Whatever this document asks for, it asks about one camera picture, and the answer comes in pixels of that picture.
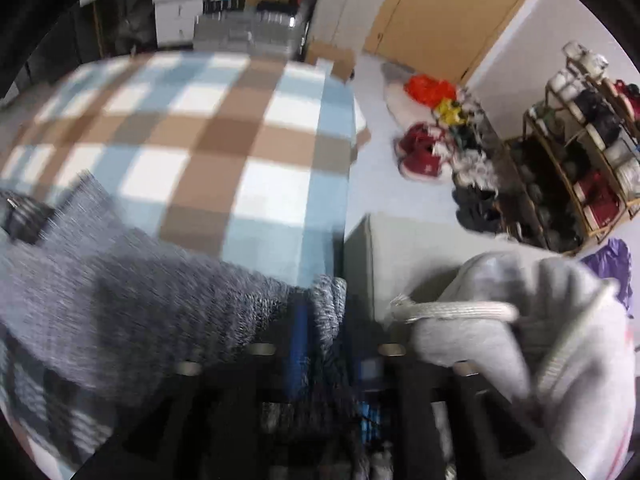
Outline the checkered blue brown bedsheet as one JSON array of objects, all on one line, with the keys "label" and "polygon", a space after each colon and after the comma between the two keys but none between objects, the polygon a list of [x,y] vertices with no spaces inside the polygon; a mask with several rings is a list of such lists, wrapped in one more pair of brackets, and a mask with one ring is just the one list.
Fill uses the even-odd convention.
[{"label": "checkered blue brown bedsheet", "polygon": [[82,172],[124,220],[293,285],[342,270],[349,173],[370,134],[321,68],[239,53],[84,64],[18,129],[4,188],[54,204]]}]

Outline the purple garment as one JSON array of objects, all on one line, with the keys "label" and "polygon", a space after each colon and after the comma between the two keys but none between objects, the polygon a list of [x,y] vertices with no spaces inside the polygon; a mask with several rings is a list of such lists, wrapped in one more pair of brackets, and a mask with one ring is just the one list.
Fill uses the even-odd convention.
[{"label": "purple garment", "polygon": [[580,262],[599,278],[617,282],[617,300],[625,307],[627,315],[633,318],[632,258],[628,245],[620,238],[610,237],[596,252],[581,258]]}]

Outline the tan wooden door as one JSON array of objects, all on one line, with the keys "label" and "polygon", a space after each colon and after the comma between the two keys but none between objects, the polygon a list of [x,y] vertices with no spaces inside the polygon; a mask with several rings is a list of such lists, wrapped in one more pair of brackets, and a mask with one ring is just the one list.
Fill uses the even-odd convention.
[{"label": "tan wooden door", "polygon": [[364,50],[464,84],[525,0],[385,0]]}]

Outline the grey storage box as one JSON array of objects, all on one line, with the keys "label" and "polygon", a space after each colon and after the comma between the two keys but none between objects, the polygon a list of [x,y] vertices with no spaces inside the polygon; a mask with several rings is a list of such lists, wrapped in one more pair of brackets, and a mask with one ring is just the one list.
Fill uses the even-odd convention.
[{"label": "grey storage box", "polygon": [[485,252],[514,252],[526,266],[553,256],[548,250],[460,226],[368,214],[344,245],[347,313],[381,322],[399,295],[434,301],[463,263]]}]

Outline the white low cabinet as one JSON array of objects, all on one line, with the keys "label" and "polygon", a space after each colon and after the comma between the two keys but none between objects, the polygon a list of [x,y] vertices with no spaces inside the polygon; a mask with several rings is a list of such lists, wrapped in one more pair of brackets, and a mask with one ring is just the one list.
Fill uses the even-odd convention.
[{"label": "white low cabinet", "polygon": [[359,54],[384,0],[317,0],[309,39]]}]

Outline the cardboard box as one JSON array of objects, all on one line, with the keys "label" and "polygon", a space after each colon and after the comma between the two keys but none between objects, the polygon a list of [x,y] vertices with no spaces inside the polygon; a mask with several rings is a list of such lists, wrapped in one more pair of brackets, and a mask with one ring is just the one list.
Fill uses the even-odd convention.
[{"label": "cardboard box", "polygon": [[354,76],[356,54],[349,49],[341,49],[332,44],[312,40],[307,46],[305,62],[321,68],[342,81],[349,81]]}]

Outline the dark plaid fleece jacket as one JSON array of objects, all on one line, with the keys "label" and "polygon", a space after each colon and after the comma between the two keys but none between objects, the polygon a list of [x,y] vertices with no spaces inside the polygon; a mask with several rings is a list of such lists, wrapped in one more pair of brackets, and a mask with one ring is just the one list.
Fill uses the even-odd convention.
[{"label": "dark plaid fleece jacket", "polygon": [[296,304],[332,356],[346,283],[296,287],[127,226],[84,174],[50,207],[3,191],[1,404],[78,469],[160,382],[230,360]]}]

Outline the yellow toy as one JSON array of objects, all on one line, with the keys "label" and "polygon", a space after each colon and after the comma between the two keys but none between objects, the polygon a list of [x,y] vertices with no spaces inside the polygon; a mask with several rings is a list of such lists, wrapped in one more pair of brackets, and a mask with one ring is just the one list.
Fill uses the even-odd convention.
[{"label": "yellow toy", "polygon": [[449,128],[461,126],[466,123],[466,113],[460,102],[452,99],[443,99],[434,109],[434,115],[439,127]]}]

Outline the grey hoodie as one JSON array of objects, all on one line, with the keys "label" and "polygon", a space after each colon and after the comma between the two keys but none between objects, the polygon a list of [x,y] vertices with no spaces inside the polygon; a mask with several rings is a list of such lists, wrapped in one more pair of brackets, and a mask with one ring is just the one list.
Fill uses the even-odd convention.
[{"label": "grey hoodie", "polygon": [[476,363],[585,478],[614,479],[636,409],[634,335],[617,292],[575,260],[494,252],[467,261],[434,301],[395,298],[387,318],[410,325],[421,360]]}]

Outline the wooden shoe rack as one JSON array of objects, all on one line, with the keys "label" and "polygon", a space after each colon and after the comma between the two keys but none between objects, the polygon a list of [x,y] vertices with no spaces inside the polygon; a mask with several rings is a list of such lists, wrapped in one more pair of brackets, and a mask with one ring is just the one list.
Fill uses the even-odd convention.
[{"label": "wooden shoe rack", "polygon": [[563,55],[508,149],[542,246],[575,255],[638,218],[639,87],[576,41]]}]

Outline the silver suitcase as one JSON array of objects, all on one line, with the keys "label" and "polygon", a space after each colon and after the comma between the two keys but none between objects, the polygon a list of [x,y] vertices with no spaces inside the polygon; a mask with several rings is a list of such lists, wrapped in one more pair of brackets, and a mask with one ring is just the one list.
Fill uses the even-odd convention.
[{"label": "silver suitcase", "polygon": [[232,11],[203,14],[194,25],[193,50],[295,60],[303,51],[307,30],[308,20],[303,13]]}]

